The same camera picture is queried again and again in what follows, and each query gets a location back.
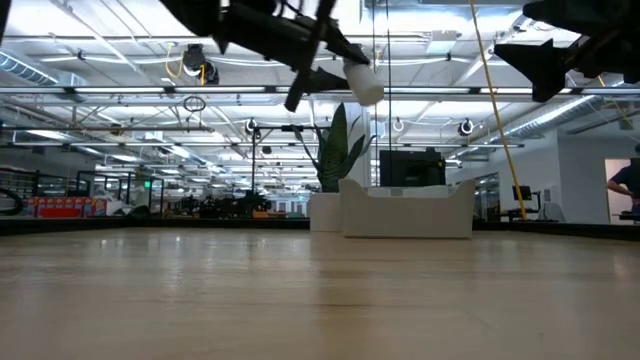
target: potted plant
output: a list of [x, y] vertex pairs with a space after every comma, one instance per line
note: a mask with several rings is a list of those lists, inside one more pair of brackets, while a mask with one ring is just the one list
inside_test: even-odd
[[338, 182], [344, 179], [353, 168], [356, 160], [369, 151], [375, 136], [366, 141], [361, 136], [349, 150], [349, 137], [360, 117], [351, 123], [347, 132], [347, 114], [344, 104], [340, 104], [333, 114], [331, 127], [314, 131], [318, 137], [318, 156], [315, 159], [304, 143], [300, 130], [293, 127], [296, 138], [302, 143], [304, 150], [316, 168], [321, 193], [313, 194], [309, 200], [309, 215], [311, 217], [311, 231], [341, 231], [340, 195]]

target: hanging cable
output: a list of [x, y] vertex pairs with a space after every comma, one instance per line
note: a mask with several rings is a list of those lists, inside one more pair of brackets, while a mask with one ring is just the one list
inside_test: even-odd
[[[607, 84], [604, 83], [604, 79], [602, 79], [602, 75], [598, 76], [598, 80], [600, 80], [600, 84], [602, 85], [602, 87], [607, 87]], [[618, 113], [620, 114], [620, 116], [622, 116], [622, 118], [627, 123], [629, 123], [629, 125], [633, 126], [633, 121], [631, 121], [631, 119], [629, 119], [627, 114], [624, 111], [622, 111], [622, 108], [620, 108], [620, 105], [618, 105], [618, 102], [615, 100], [611, 100], [611, 102], [613, 103], [613, 105], [615, 105], [616, 109], [618, 109]]]
[[200, 86], [204, 86], [204, 65], [200, 65]]
[[493, 113], [496, 116], [496, 122], [498, 123], [498, 130], [500, 131], [500, 140], [502, 146], [504, 146], [505, 154], [507, 155], [507, 162], [509, 163], [509, 169], [511, 170], [511, 176], [513, 177], [513, 184], [516, 187], [516, 195], [518, 197], [518, 205], [520, 206], [520, 214], [522, 220], [527, 220], [527, 211], [524, 207], [524, 200], [522, 199], [522, 192], [520, 191], [520, 184], [518, 183], [518, 176], [516, 175], [516, 168], [513, 165], [513, 159], [511, 158], [511, 152], [507, 144], [507, 137], [504, 134], [504, 128], [502, 127], [502, 119], [500, 118], [500, 112], [498, 111], [498, 104], [496, 103], [496, 95], [493, 89], [493, 83], [491, 82], [491, 74], [489, 73], [489, 64], [487, 63], [487, 57], [484, 54], [484, 45], [482, 44], [482, 37], [480, 35], [480, 28], [478, 27], [478, 16], [476, 15], [476, 1], [469, 0], [471, 5], [471, 15], [473, 16], [473, 26], [476, 28], [476, 36], [478, 38], [478, 46], [480, 46], [480, 55], [482, 57], [482, 64], [484, 66], [484, 74], [487, 78], [487, 86], [489, 87], [489, 95], [491, 96], [491, 103], [493, 104]]
[[[575, 82], [575, 80], [573, 80], [573, 77], [571, 77], [571, 75], [567, 75], [567, 78], [569, 79], [569, 81], [571, 81], [571, 83], [573, 84], [573, 86], [575, 86], [575, 87], [579, 87], [579, 86], [578, 86], [578, 84]], [[604, 80], [603, 80], [600, 76], [598, 77], [598, 79], [600, 80], [600, 84], [602, 84], [604, 87], [606, 87], [606, 84], [604, 83]], [[601, 112], [600, 110], [596, 109], [593, 105], [591, 105], [591, 103], [590, 103], [590, 102], [586, 102], [586, 104], [587, 104], [587, 105], [589, 105], [589, 107], [591, 108], [591, 110], [593, 110], [593, 112], [594, 112], [596, 115], [598, 115], [598, 117], [599, 117], [600, 119], [602, 119], [604, 122], [606, 122], [607, 124], [612, 124], [612, 123], [614, 122], [614, 121], [612, 121], [612, 120], [607, 119], [607, 117], [606, 117], [606, 116], [602, 115], [602, 112]], [[622, 111], [622, 109], [620, 109], [620, 108], [618, 107], [618, 111], [620, 112], [620, 114], [622, 115], [622, 117], [624, 117], [624, 118], [625, 118], [625, 120], [629, 122], [629, 124], [630, 124], [630, 125], [633, 125], [633, 122], [631, 121], [631, 119], [629, 119], [629, 117], [626, 115], [626, 113], [624, 113], [624, 112]], [[626, 132], [622, 132], [622, 135], [624, 135], [624, 136], [625, 136], [625, 137], [627, 137], [628, 139], [631, 139], [631, 140], [633, 140], [634, 142], [636, 142], [636, 143], [639, 143], [639, 144], [640, 144], [640, 139], [638, 139], [638, 138], [636, 138], [636, 137], [634, 137], [634, 136], [632, 136], [632, 135], [629, 135], [629, 134], [627, 134]]]
[[164, 62], [164, 68], [165, 70], [167, 70], [167, 74], [169, 74], [169, 76], [171, 76], [174, 79], [177, 79], [180, 77], [180, 75], [182, 75], [182, 67], [183, 67], [183, 61], [184, 61], [184, 51], [182, 51], [182, 53], [180, 54], [180, 69], [178, 69], [178, 74], [174, 74], [171, 69], [169, 69], [169, 59], [171, 57], [171, 49], [173, 48], [172, 44], [169, 44], [169, 46], [167, 47], [167, 58], [166, 61]]

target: white planter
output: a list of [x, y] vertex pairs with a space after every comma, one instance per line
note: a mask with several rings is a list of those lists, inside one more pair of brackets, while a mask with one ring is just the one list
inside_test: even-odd
[[313, 194], [309, 199], [311, 231], [341, 232], [340, 194]]

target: yellow cable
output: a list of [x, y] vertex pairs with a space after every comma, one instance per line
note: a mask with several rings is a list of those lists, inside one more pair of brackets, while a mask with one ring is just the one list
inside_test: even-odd
[[498, 105], [496, 104], [496, 96], [493, 92], [491, 74], [489, 74], [489, 64], [487, 64], [487, 57], [484, 55], [484, 45], [482, 44], [482, 37], [480, 36], [480, 29], [478, 28], [478, 17], [476, 16], [475, 0], [469, 0], [469, 5], [471, 5], [471, 15], [473, 16], [473, 25], [476, 28], [476, 36], [478, 37], [478, 45], [480, 46], [480, 55], [482, 56], [482, 63], [484, 65], [484, 74], [487, 77], [489, 95], [491, 95], [491, 103], [493, 104], [493, 113], [496, 116], [498, 129], [500, 130], [500, 139], [502, 140], [502, 146], [504, 146], [504, 151], [507, 155], [507, 161], [509, 162], [509, 168], [511, 169], [511, 175], [513, 176], [513, 183], [516, 186], [516, 194], [518, 196], [518, 204], [520, 205], [520, 213], [522, 215], [522, 220], [527, 220], [527, 211], [525, 210], [524, 201], [522, 200], [522, 193], [520, 192], [520, 184], [518, 183], [518, 176], [516, 175], [516, 169], [513, 166], [513, 159], [511, 159], [511, 152], [509, 152], [509, 146], [507, 146], [507, 138], [504, 135], [504, 128], [502, 127], [502, 119], [500, 119], [500, 112], [498, 111]]
[[[598, 80], [600, 80], [600, 84], [602, 85], [602, 87], [607, 87], [607, 84], [604, 83], [604, 80], [602, 79], [602, 76], [598, 76]], [[618, 105], [618, 102], [615, 100], [611, 100], [611, 102], [613, 103], [613, 105], [615, 105], [616, 109], [618, 109], [618, 112], [620, 113], [620, 115], [622, 116], [622, 118], [629, 123], [629, 125], [633, 126], [633, 121], [631, 121], [631, 119], [629, 119], [629, 117], [627, 117], [627, 114], [622, 110], [622, 108], [620, 108], [620, 105]]]
[[171, 55], [171, 48], [173, 47], [173, 45], [169, 44], [168, 48], [167, 48], [167, 61], [164, 62], [164, 68], [167, 70], [167, 74], [169, 74], [169, 76], [171, 76], [174, 79], [177, 79], [178, 77], [180, 77], [180, 75], [182, 75], [182, 65], [183, 65], [183, 60], [184, 60], [184, 51], [182, 53], [180, 53], [180, 69], [178, 69], [178, 74], [174, 74], [171, 69], [169, 69], [169, 56]]
[[200, 65], [200, 86], [204, 86], [204, 65]]

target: overhead rail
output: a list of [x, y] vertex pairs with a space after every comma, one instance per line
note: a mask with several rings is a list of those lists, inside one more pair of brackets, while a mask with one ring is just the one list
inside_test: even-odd
[[[287, 94], [288, 86], [111, 86], [111, 87], [64, 87], [64, 86], [3, 86], [0, 94], [25, 94], [25, 95], [74, 95], [74, 94], [102, 94], [102, 95], [172, 95], [172, 94]], [[438, 87], [438, 86], [391, 86], [385, 87], [387, 94], [415, 94], [415, 95], [479, 95], [487, 96], [490, 90], [487, 87]], [[530, 97], [529, 87], [496, 87], [493, 93], [499, 96]], [[350, 94], [349, 90], [324, 91], [321, 94]], [[593, 87], [593, 88], [566, 88], [560, 91], [560, 95], [580, 97], [584, 95], [615, 96], [615, 95], [640, 95], [637, 87]]]
[[[154, 147], [154, 146], [188, 146], [188, 147], [253, 147], [251, 142], [163, 142], [163, 143], [145, 143], [145, 142], [55, 142], [55, 141], [31, 141], [31, 142], [7, 142], [4, 146], [15, 147]], [[296, 147], [302, 146], [297, 142], [262, 142], [256, 146], [271, 147]], [[318, 143], [309, 143], [307, 146], [318, 146]], [[523, 148], [524, 144], [507, 144], [509, 148]], [[392, 148], [436, 148], [436, 149], [461, 149], [461, 148], [478, 148], [478, 149], [501, 149], [501, 144], [484, 144], [484, 145], [467, 145], [454, 143], [437, 143], [437, 142], [413, 142], [413, 143], [396, 143], [392, 144]]]

